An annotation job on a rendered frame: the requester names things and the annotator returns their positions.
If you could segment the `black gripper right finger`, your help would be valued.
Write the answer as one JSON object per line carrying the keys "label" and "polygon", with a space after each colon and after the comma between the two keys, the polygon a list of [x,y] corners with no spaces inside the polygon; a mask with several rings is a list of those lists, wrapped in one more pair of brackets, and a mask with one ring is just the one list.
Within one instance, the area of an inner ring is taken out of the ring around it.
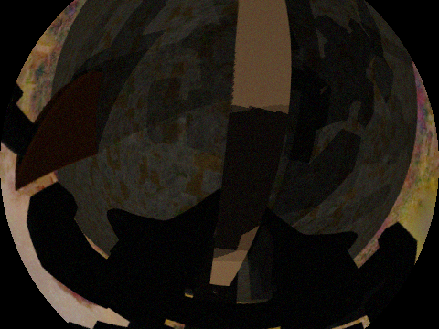
{"label": "black gripper right finger", "polygon": [[358,236],[354,231],[306,235],[267,207],[248,251],[250,297],[252,300],[267,300],[267,292],[293,273],[304,260],[348,250]]}

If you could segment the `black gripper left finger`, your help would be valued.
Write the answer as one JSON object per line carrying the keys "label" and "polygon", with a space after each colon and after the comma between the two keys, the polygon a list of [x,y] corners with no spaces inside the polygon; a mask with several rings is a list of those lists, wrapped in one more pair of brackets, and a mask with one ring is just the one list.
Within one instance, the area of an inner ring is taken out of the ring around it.
{"label": "black gripper left finger", "polygon": [[157,220],[123,209],[109,209],[107,219],[118,239],[172,260],[184,292],[193,293],[204,267],[219,219],[220,189],[200,204],[169,220]]}

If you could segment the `long brown wooden rail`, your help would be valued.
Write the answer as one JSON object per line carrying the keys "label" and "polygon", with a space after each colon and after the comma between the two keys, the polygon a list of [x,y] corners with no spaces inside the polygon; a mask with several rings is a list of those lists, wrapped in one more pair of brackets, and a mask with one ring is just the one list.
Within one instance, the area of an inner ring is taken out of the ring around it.
{"label": "long brown wooden rail", "polygon": [[259,229],[282,157],[292,50],[285,0],[239,0],[212,285],[230,286]]}

